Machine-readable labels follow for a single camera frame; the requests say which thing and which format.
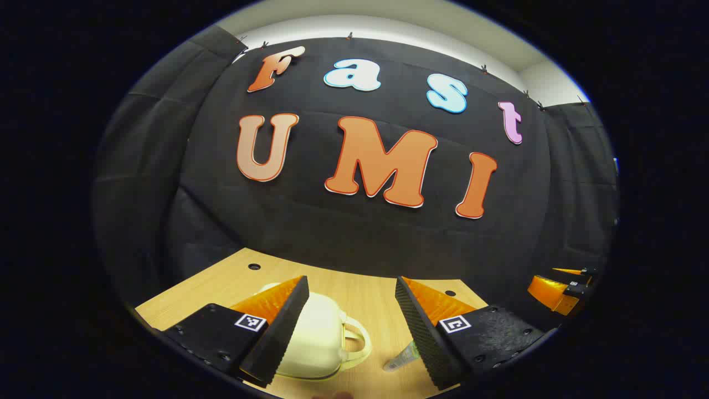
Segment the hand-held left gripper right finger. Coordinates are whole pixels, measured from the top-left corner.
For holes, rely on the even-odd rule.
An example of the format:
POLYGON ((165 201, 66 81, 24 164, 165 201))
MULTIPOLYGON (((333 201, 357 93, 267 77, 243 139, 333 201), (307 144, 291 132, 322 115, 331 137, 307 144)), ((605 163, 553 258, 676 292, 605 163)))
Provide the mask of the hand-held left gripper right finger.
POLYGON ((395 298, 433 382, 440 390, 489 380, 550 337, 503 306, 474 308, 400 276, 395 298))

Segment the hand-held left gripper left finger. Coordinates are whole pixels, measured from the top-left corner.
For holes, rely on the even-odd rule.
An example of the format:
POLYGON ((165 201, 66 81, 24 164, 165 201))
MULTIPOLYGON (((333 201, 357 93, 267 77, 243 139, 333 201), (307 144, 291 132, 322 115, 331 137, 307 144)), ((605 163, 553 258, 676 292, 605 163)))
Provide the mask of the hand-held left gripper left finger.
POLYGON ((221 373, 266 388, 310 295, 298 276, 233 306, 208 303, 161 334, 221 373))

